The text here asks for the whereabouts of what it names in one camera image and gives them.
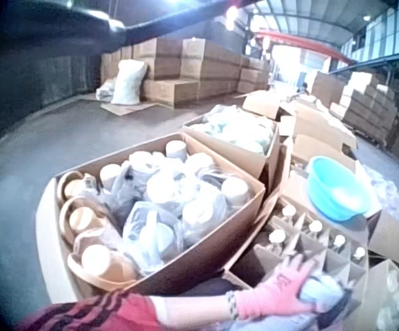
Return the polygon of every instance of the bracelet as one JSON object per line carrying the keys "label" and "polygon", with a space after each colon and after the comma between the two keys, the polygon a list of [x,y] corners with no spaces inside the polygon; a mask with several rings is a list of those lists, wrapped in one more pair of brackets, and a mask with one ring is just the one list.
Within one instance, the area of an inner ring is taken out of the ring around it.
{"label": "bracelet", "polygon": [[238,319],[239,314],[238,314],[238,310],[236,307],[236,297],[234,296],[234,292],[229,291],[229,292],[227,292],[227,294],[225,296],[227,297],[227,301],[228,301],[229,313],[232,316],[232,319],[235,321]]}

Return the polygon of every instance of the stacked cardboard boxes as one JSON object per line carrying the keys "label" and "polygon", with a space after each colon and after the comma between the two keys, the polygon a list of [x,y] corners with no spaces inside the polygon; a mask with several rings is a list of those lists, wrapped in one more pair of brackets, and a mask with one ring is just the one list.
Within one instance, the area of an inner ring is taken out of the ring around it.
{"label": "stacked cardboard boxes", "polygon": [[308,84],[309,93],[320,99],[327,108],[330,107],[331,103],[340,101],[343,88],[346,85],[335,76],[317,70],[310,72],[306,76],[305,82]]}
{"label": "stacked cardboard boxes", "polygon": [[206,39],[183,41],[181,78],[198,81],[199,100],[236,91],[241,55]]}
{"label": "stacked cardboard boxes", "polygon": [[179,79],[182,47],[182,40],[163,38],[134,46],[134,59],[148,66],[143,98],[170,106],[196,100],[197,82]]}
{"label": "stacked cardboard boxes", "polygon": [[237,87],[239,93],[267,90],[270,68],[268,62],[252,57],[243,57],[241,59],[241,65],[241,78]]}
{"label": "stacked cardboard boxes", "polygon": [[118,74],[118,64],[121,60],[131,59],[133,55],[133,47],[128,46],[117,50],[110,54],[101,56],[101,83],[107,79],[115,78]]}
{"label": "stacked cardboard boxes", "polygon": [[380,86],[372,74],[353,72],[340,101],[332,103],[330,111],[345,123],[384,143],[398,112],[392,96],[393,91]]}

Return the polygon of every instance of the wall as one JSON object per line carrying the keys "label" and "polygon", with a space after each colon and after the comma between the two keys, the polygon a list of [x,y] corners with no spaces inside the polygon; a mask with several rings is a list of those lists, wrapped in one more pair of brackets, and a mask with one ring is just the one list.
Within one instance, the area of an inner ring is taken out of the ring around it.
{"label": "wall", "polygon": [[399,1],[396,10],[388,9],[367,26],[363,48],[352,52],[352,42],[352,39],[346,42],[341,51],[357,61],[367,61],[399,53]]}

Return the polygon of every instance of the red beam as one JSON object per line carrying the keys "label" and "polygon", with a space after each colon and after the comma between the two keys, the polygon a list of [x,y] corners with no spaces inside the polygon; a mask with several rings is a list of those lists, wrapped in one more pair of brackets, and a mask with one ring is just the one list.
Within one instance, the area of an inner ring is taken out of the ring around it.
{"label": "red beam", "polygon": [[345,62],[348,66],[354,64],[355,61],[346,57],[335,48],[325,46],[321,43],[313,41],[311,39],[306,39],[304,37],[293,36],[291,34],[286,34],[277,31],[261,30],[256,32],[256,37],[269,37],[271,41],[286,43],[289,46],[299,47],[306,50],[312,50],[314,52],[319,52],[321,54],[327,55],[334,59]]}

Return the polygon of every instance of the ceiling light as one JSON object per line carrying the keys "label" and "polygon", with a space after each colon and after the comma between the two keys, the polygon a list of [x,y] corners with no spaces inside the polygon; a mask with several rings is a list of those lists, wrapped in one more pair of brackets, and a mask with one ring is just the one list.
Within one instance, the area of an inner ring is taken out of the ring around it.
{"label": "ceiling light", "polygon": [[233,31],[234,30],[234,21],[231,19],[227,19],[227,21],[225,22],[225,27],[227,28],[227,30]]}
{"label": "ceiling light", "polygon": [[262,48],[263,48],[264,50],[267,50],[267,49],[269,48],[269,37],[268,37],[268,36],[266,36],[266,37],[263,39]]}
{"label": "ceiling light", "polygon": [[238,8],[236,8],[236,6],[231,6],[230,8],[228,8],[227,18],[231,19],[232,21],[238,18]]}

